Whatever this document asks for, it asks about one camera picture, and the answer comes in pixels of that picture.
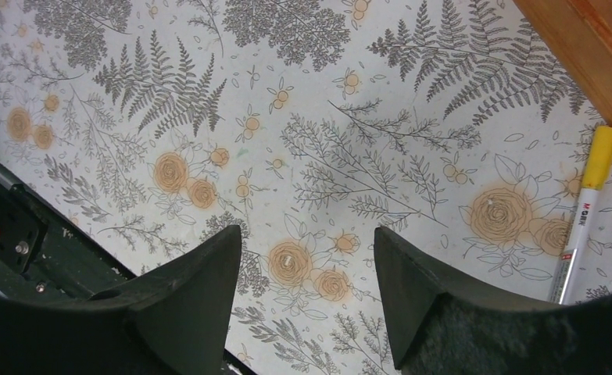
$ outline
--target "marker cap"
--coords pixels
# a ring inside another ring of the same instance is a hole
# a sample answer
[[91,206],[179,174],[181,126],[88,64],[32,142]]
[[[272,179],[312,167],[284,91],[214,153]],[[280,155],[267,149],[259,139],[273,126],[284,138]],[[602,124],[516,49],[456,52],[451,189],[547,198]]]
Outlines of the marker cap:
[[601,190],[612,167],[612,127],[598,126],[593,134],[582,188]]

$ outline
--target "black device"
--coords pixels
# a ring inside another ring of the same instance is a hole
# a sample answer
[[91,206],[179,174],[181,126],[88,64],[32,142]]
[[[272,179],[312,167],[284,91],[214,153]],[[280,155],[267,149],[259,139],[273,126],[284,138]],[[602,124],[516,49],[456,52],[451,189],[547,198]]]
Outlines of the black device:
[[573,306],[517,295],[388,228],[374,233],[374,259],[403,375],[612,374],[612,295]]
[[136,277],[0,164],[0,373],[253,373],[224,351],[241,251]]

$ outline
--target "screw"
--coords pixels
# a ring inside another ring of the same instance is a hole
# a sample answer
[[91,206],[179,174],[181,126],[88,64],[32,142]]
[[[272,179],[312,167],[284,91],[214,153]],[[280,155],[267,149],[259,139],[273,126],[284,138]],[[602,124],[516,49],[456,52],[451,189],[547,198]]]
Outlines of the screw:
[[21,241],[16,245],[16,252],[21,255],[25,255],[30,252],[30,246],[25,242]]

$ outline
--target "fern leaf drawing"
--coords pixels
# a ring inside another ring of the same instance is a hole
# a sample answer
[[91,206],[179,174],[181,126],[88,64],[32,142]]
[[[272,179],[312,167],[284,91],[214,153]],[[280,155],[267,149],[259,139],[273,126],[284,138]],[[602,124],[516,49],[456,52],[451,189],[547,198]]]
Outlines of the fern leaf drawing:
[[423,1],[412,37],[407,22],[400,20],[397,30],[387,29],[367,49],[387,58],[389,67],[399,67],[403,80],[415,70],[414,90],[427,81],[428,101],[452,91],[444,118],[479,99],[484,100],[473,115],[474,125],[503,109],[532,104],[539,105],[546,122],[565,98],[570,110],[579,113],[585,96],[531,24],[522,20],[514,30],[517,36],[509,37],[492,5],[490,0],[470,0],[467,30],[453,0],[442,2],[438,27]]
[[138,133],[155,124],[156,139],[170,128],[190,124],[197,136],[203,121],[209,120],[209,128],[215,129],[220,118],[218,102],[227,80],[211,91],[214,56],[202,74],[195,74],[196,65],[184,43],[177,38],[178,65],[161,45],[154,30],[149,43],[149,55],[140,38],[135,43],[134,62],[131,63],[127,46],[124,46],[117,63],[111,59],[109,67],[103,66],[94,81],[112,96],[113,104],[121,97],[120,108],[128,106],[127,118],[142,115]]
[[442,48],[460,49],[467,45],[467,35],[462,24],[462,16],[457,11],[453,0],[444,0],[442,10],[442,28],[439,30],[438,44]]

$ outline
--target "black plastic part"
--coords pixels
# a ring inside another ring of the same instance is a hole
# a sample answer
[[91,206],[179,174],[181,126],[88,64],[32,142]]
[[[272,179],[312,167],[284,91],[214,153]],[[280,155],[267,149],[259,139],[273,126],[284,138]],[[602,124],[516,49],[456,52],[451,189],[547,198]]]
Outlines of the black plastic part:
[[220,373],[241,250],[233,226],[89,301],[0,298],[0,373]]
[[493,287],[387,228],[374,258],[403,375],[612,373],[612,295],[560,306]]

